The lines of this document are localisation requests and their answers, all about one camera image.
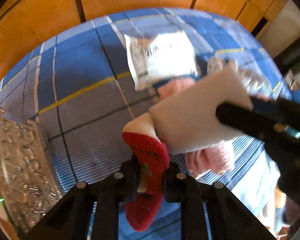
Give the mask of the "pink dishcloth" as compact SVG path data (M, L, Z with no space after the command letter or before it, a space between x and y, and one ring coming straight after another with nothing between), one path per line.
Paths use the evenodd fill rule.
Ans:
M167 84L158 88L160 99L179 94L196 82L191 77L172 79ZM196 179L207 172L224 175L235 167L235 153L232 141L224 141L206 149L185 154L185 162L190 175Z

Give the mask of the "white towel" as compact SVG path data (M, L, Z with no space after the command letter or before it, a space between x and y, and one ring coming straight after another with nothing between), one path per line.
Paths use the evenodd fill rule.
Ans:
M153 105L147 113L126 124L122 133L154 137L172 155L234 140L244 133L221 124L216 117L217 106L224 102L249 110L253 107L234 76L222 72L207 75L188 89Z

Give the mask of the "red christmas sock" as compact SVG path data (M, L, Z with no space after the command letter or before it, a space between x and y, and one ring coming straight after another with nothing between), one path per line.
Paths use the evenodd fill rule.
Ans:
M170 159L166 145L154 137L133 132L123 132L122 137L140 164L138 192L135 200L126 204L126 219L135 231L143 232L160 209L162 176Z

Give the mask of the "white plush angel toy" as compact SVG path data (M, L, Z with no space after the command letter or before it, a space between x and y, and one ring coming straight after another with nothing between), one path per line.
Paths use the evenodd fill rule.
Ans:
M229 57L212 57L207 64L207 74L226 73L234 76L234 80L239 82L250 95L261 94L270 88L269 80L260 70L253 67L240 67L236 59Z

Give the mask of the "white wet wipes packet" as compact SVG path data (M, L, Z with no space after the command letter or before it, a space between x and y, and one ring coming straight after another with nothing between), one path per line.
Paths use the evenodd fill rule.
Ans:
M184 31L149 38L125 34L124 38L128 67L137 91L173 77L200 75L194 47Z

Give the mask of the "blue plaid bedsheet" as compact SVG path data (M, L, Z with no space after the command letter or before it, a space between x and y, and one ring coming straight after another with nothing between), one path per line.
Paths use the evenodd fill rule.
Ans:
M36 119L63 191L79 179L93 183L129 156L119 129L154 102L137 92L128 70L123 35L184 30L202 73L214 55L238 59L270 81L261 93L294 98L270 55L237 21L190 9L140 9L82 23L29 52L0 81L0 107Z

